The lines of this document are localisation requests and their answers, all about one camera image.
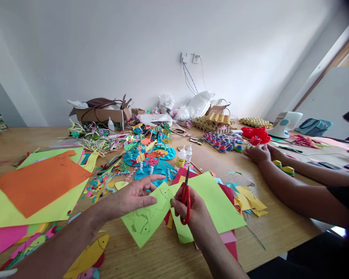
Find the hand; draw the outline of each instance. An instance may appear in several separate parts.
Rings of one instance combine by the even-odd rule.
[[[260,146],[251,146],[244,150],[244,155],[250,158],[254,163],[260,164],[263,161],[270,161],[271,156],[266,145]]]
[[[165,176],[153,174],[136,180],[111,196],[102,199],[96,205],[100,206],[100,213],[104,220],[109,221],[124,216],[136,209],[157,203],[153,196],[149,196],[156,189],[152,181],[163,180]]]
[[[171,205],[174,208],[175,215],[180,215],[184,220],[186,219],[187,207],[181,202],[182,189],[177,191],[174,199],[171,199]],[[190,220],[189,228],[194,237],[195,243],[200,249],[205,246],[215,243],[221,240],[218,236],[218,232],[213,224],[211,216],[204,200],[198,195],[198,193],[190,187]]]

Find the plastic bag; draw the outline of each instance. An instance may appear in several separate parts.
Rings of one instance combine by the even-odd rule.
[[[172,108],[175,105],[175,100],[172,98],[171,94],[165,93],[159,96],[159,111],[160,113],[172,114]]]
[[[194,119],[203,116],[207,112],[209,105],[211,104],[211,98],[214,95],[214,93],[209,91],[203,91],[195,95],[188,105],[190,118]]]
[[[190,112],[189,109],[187,108],[186,105],[182,105],[180,106],[180,108],[176,109],[176,116],[175,119],[179,120],[179,119],[184,119],[184,120],[188,120],[190,119]]]

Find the finger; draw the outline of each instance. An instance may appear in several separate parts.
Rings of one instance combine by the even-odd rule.
[[[148,207],[150,205],[154,205],[158,202],[156,197],[153,196],[141,196],[135,198],[135,207],[136,209],[142,208],[142,207]]]
[[[171,205],[173,206],[174,210],[181,215],[182,218],[186,218],[187,207],[182,202],[171,199]]]

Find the white glue bottle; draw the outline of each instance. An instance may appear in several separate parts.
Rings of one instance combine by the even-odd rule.
[[[107,124],[107,126],[109,127],[110,129],[110,134],[115,134],[115,128],[114,128],[114,123],[113,121],[111,120],[110,116],[109,116],[109,122]]]
[[[188,165],[190,164],[191,161],[191,155],[192,155],[192,150],[191,150],[191,145],[189,146],[189,148],[186,151],[186,159],[185,159],[185,164]]]
[[[174,169],[179,170],[180,168],[182,168],[185,163],[185,159],[186,159],[186,150],[184,145],[177,155],[176,165],[174,166]]]

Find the paper fish drawing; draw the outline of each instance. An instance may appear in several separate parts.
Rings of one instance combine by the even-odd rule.
[[[163,142],[163,143],[166,143],[166,144],[172,143],[172,141],[171,141],[169,138],[164,138],[164,139],[162,139],[162,142]]]
[[[150,223],[145,214],[133,211],[128,214],[128,218],[133,221],[132,231],[140,234],[148,234],[150,232]]]
[[[91,246],[88,246],[74,261],[67,273],[63,276],[64,279],[77,279],[78,275],[92,267],[105,251],[109,235],[97,239]]]
[[[146,154],[147,154],[147,153],[140,153],[140,154],[137,156],[136,160],[131,160],[132,164],[135,165],[135,164],[137,164],[137,163],[142,162],[143,160],[145,160]]]
[[[158,198],[157,203],[154,205],[151,205],[149,207],[144,207],[145,210],[150,212],[150,218],[154,216],[155,211],[163,211],[167,201],[168,201],[168,196],[169,196],[169,189],[168,188],[159,188],[160,193],[162,194],[162,198]]]

